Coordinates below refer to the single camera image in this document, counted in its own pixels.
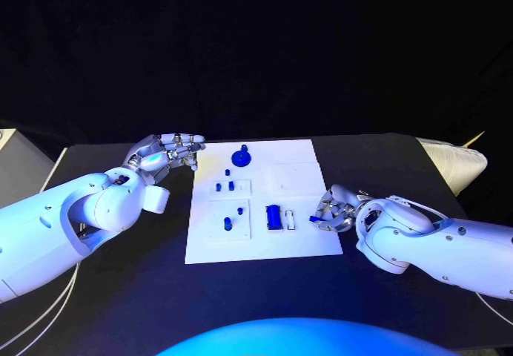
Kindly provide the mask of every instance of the blue battery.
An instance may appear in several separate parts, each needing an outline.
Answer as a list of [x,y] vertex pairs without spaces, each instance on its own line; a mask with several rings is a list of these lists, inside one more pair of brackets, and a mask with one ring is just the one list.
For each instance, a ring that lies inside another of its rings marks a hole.
[[226,217],[225,218],[225,230],[229,231],[232,229],[232,220]]
[[281,216],[280,216],[280,205],[270,205],[267,207],[267,229],[268,230],[283,230]]

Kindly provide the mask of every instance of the blue cap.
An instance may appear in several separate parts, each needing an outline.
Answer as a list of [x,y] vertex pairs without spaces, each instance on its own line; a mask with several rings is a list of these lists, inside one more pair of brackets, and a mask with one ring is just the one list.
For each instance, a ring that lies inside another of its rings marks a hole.
[[248,146],[242,145],[241,150],[232,154],[232,163],[238,167],[247,167],[251,162],[251,155],[248,153]]

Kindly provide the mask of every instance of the white cable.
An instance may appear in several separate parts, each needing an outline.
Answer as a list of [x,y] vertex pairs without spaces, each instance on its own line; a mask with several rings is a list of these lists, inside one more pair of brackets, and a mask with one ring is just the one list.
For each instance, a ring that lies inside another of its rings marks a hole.
[[13,341],[33,328],[33,326],[38,324],[38,322],[46,317],[48,313],[54,310],[54,308],[56,307],[58,302],[61,301],[61,299],[64,298],[67,291],[69,290],[69,288],[72,287],[74,281],[77,279],[77,273],[78,273],[78,266],[79,263],[75,266],[75,272],[72,273],[72,278],[69,279],[67,288],[64,289],[61,296],[56,298],[56,301],[54,302],[54,304],[51,305],[51,307],[46,309],[46,312],[42,313],[42,315],[39,316],[39,318],[33,321],[33,323],[25,328],[25,330],[0,346],[0,350],[5,349],[12,343]]
[[62,312],[62,309],[65,309],[65,306],[67,306],[67,302],[68,302],[68,299],[72,295],[72,287],[75,286],[75,281],[77,281],[77,273],[72,275],[72,285],[69,287],[69,293],[68,293],[68,296],[67,296],[67,299],[64,300],[64,303],[62,303],[62,306],[61,306],[61,309],[59,311],[56,312],[56,316],[54,317],[51,323],[46,325],[46,328],[43,329],[43,331],[39,333],[38,337],[35,338],[35,340],[28,344],[28,346],[25,347],[25,349],[16,354],[16,356],[20,356],[22,353],[25,353],[25,351],[30,348],[30,346],[35,344],[35,342],[39,340],[39,338],[43,336],[45,332],[51,329],[51,326],[54,324],[54,322],[56,321],[56,318],[59,317],[59,314]]
[[492,308],[492,305],[486,302],[486,300],[483,299],[482,295],[476,292],[476,294],[479,295],[479,299],[484,302],[486,306],[490,308],[490,310],[493,311],[493,313],[496,313],[502,319],[510,324],[513,325],[513,322],[509,321],[509,319],[505,318],[505,316],[495,310],[495,308]]

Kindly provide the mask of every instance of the small blue piece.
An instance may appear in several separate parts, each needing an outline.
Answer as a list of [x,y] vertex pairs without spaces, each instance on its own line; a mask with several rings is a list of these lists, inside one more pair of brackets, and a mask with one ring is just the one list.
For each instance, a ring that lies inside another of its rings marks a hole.
[[241,150],[232,154],[232,163],[238,167],[247,167],[251,162],[251,155],[248,153],[248,146],[242,145]]
[[225,230],[229,231],[232,229],[232,220],[226,217],[225,218]]
[[316,221],[326,221],[320,217],[310,217],[310,221],[314,223]]
[[268,230],[283,230],[280,217],[280,205],[270,205],[267,207],[267,229]]

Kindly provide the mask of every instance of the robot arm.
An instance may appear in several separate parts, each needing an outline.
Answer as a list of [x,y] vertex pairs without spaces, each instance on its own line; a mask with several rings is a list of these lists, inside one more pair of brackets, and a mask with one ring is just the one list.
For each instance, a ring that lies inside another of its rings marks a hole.
[[[199,135],[149,136],[121,167],[88,174],[0,209],[0,303],[56,278],[136,223],[163,213],[169,191],[153,186],[172,168],[196,170]],[[72,222],[87,225],[79,233]]]
[[[319,228],[340,231],[336,220],[350,220],[346,226],[355,225],[358,250],[381,269],[402,274],[414,264],[443,283],[513,299],[513,228],[450,219],[409,200],[372,199],[339,185],[329,192],[337,202],[346,202],[345,208],[336,215],[330,207],[333,219],[314,223]],[[433,222],[411,205],[431,211],[441,220]],[[323,213],[320,206],[317,217]]]

